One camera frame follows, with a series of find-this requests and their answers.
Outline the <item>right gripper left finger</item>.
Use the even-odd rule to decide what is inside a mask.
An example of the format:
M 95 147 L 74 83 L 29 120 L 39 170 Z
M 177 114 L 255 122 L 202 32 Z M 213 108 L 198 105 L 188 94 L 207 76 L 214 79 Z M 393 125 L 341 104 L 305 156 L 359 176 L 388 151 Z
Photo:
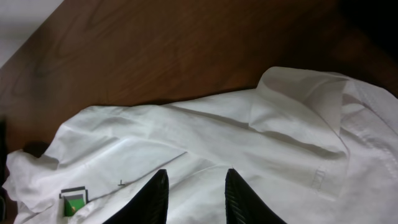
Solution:
M 166 224 L 168 204 L 169 178 L 161 169 L 104 224 Z

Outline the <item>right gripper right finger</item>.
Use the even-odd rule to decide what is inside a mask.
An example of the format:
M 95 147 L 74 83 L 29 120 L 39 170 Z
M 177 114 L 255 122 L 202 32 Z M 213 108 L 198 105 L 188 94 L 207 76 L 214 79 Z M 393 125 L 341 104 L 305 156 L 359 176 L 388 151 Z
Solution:
M 235 169 L 227 171 L 224 195 L 227 224 L 286 224 Z

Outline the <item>white printed t-shirt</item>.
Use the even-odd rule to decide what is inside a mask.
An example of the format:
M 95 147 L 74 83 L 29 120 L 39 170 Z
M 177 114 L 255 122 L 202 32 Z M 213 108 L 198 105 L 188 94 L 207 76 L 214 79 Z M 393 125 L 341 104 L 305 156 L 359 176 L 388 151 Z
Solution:
M 160 169 L 169 223 L 224 223 L 236 169 L 287 223 L 397 222 L 397 99 L 337 73 L 272 67 L 253 90 L 91 106 L 40 157 L 8 155 L 16 223 L 101 223 Z

